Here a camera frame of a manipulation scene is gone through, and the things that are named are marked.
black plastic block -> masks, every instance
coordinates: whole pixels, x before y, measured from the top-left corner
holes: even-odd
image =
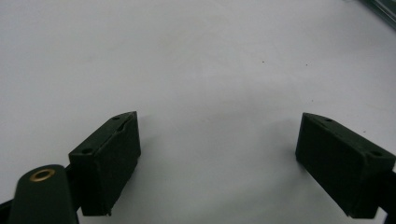
[[[332,119],[303,114],[297,161],[344,212],[373,218],[380,183],[392,172],[395,156]]]
[[[139,156],[136,112],[109,119],[69,153],[84,216],[111,215]]]

white table surface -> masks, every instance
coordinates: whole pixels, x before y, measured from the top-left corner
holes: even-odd
[[[142,156],[88,223],[382,223],[295,160],[303,112],[396,153],[396,32],[356,1],[0,2],[0,202],[107,119]]]

mounting hole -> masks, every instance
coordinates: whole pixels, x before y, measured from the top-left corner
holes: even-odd
[[[82,154],[90,154],[93,152],[92,148],[84,148],[81,150]]]
[[[382,154],[380,152],[377,152],[377,151],[371,151],[370,154],[372,154],[373,156],[377,156],[377,157],[382,156]]]
[[[55,174],[55,170],[52,169],[43,169],[35,172],[30,176],[30,181],[32,182],[40,182],[52,177]]]

